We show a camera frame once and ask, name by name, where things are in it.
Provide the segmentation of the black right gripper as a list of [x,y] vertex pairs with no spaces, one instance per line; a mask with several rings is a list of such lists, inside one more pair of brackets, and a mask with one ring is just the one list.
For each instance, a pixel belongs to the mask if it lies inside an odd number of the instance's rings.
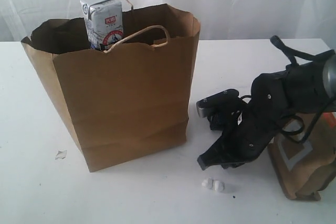
[[290,117],[287,109],[267,108],[251,100],[243,111],[241,123],[224,130],[197,158],[201,170],[216,165],[224,169],[237,168],[256,160]]

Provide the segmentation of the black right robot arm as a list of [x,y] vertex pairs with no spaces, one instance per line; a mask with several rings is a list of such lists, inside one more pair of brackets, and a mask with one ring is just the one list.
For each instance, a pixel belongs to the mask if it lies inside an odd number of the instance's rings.
[[335,51],[312,56],[274,73],[262,73],[249,95],[228,89],[196,104],[210,128],[221,131],[217,141],[197,159],[201,169],[236,168],[256,160],[278,134],[305,142],[319,117],[335,111]]

